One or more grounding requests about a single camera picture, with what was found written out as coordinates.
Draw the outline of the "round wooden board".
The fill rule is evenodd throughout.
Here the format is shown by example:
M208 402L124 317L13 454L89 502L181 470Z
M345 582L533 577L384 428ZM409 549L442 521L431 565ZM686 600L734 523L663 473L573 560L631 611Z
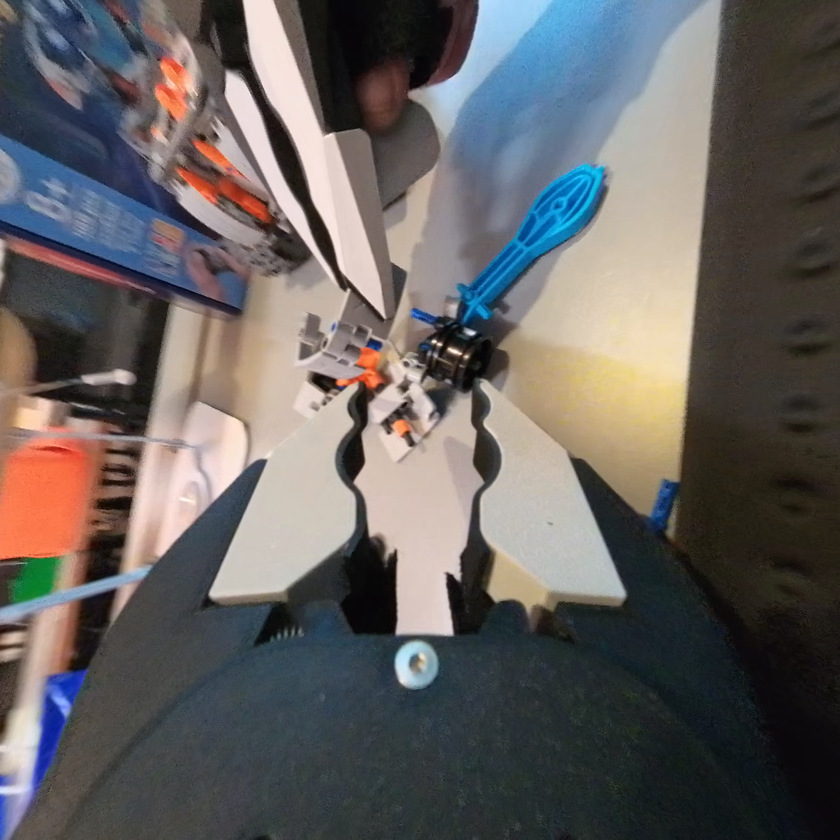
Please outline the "round wooden board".
M15 396L35 378L35 341L18 316L1 308L1 398Z

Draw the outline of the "person's right hand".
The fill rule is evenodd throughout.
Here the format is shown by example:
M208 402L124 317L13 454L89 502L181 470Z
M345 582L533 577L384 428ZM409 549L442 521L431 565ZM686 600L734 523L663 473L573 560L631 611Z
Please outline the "person's right hand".
M394 127L410 90L411 67L404 58L388 59L361 73L354 83L354 93L364 129L378 134Z

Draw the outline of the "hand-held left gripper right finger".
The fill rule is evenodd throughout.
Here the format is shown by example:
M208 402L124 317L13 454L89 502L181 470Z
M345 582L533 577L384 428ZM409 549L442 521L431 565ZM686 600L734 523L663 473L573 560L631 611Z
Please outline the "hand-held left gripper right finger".
M494 605L529 621L559 605L618 608L627 592L566 448L488 381L471 393L469 508L458 578L447 577L455 634L474 634Z

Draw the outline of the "black dimpled panel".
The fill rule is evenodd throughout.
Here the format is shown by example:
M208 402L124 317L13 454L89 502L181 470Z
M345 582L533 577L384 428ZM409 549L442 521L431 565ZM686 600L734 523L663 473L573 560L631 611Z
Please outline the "black dimpled panel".
M838 838L839 2L723 2L677 539Z

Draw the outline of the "grey shell block assembly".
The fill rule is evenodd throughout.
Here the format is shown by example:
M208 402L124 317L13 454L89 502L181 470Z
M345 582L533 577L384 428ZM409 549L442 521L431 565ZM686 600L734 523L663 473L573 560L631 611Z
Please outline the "grey shell block assembly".
M306 418L319 413L343 389L362 384L376 393L389 380L383 370L383 343L371 329L346 322L321 328L321 319L307 313L297 337L295 367L305 371L294 402Z

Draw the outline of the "grey orange axle assembly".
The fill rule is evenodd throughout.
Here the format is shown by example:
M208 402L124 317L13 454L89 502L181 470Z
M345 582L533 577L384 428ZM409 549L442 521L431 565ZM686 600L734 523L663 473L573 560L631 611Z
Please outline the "grey orange axle assembly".
M424 385L426 369L416 353L389 360L385 383L376 386L368 403L369 423L395 464L419 450L441 419Z

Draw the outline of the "grey orange toy robot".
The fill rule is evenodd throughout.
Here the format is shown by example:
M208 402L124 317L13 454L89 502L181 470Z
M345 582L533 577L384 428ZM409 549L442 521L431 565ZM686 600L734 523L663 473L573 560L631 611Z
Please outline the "grey orange toy robot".
M223 251L265 275L305 264L311 251L201 85L186 52L136 57L128 67L119 133L152 182Z

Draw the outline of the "blue plastic bin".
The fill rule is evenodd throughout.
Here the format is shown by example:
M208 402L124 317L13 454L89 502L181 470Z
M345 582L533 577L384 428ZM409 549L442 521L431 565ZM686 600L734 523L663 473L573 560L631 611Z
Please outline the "blue plastic bin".
M15 782L20 792L7 798L7 837L20 824L46 777L87 673L83 668L47 677L35 702L21 712L15 751Z

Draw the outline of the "black wheel hub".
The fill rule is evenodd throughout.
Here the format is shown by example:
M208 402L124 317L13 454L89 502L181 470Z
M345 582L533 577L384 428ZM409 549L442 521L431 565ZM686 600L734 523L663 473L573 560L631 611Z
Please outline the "black wheel hub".
M410 314L434 329L416 349L425 376L458 392L471 390L489 366L494 351L491 339L455 318L434 316L418 308L412 308Z

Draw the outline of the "green object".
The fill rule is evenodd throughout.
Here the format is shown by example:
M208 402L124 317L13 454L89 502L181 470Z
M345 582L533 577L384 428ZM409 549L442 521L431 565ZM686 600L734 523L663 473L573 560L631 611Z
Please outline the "green object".
M33 601L49 595L56 587L63 558L21 558L9 585L9 603Z

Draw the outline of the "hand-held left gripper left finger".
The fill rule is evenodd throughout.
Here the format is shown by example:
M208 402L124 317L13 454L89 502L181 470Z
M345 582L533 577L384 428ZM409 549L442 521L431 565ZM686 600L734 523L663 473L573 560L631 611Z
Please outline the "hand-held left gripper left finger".
M351 385L265 458L209 598L221 606L335 602L363 634L396 630L396 559L371 540L364 496L368 420Z

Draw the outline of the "light blue plastic tool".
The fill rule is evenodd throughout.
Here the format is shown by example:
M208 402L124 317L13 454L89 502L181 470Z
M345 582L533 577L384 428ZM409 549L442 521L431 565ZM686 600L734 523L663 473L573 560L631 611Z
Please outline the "light blue plastic tool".
M468 285L458 285L457 320L488 320L498 302L529 268L569 243L597 215L606 190L606 168L581 164L544 187L516 234Z

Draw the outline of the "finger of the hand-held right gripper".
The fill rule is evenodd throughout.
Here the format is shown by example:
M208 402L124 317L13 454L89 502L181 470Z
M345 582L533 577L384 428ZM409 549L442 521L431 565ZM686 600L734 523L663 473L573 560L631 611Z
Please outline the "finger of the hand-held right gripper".
M332 237L312 199L298 149L252 69L225 70L224 95L269 192L291 225L342 290L350 283L340 268Z
M361 127L329 2L243 2L248 57L297 154L329 238L310 247L382 319L396 310L370 135Z

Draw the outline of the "blue robot kit box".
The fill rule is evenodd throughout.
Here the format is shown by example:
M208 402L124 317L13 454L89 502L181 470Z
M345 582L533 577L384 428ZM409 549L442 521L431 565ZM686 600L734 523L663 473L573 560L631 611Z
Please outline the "blue robot kit box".
M2 233L239 314L193 58L165 2L2 2Z

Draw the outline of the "small blue beam piece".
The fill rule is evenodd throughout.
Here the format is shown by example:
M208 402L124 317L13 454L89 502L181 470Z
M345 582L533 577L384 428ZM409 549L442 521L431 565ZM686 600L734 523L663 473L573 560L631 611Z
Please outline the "small blue beam piece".
M662 479L647 524L656 533L665 533L670 524L680 490L680 482L672 479Z

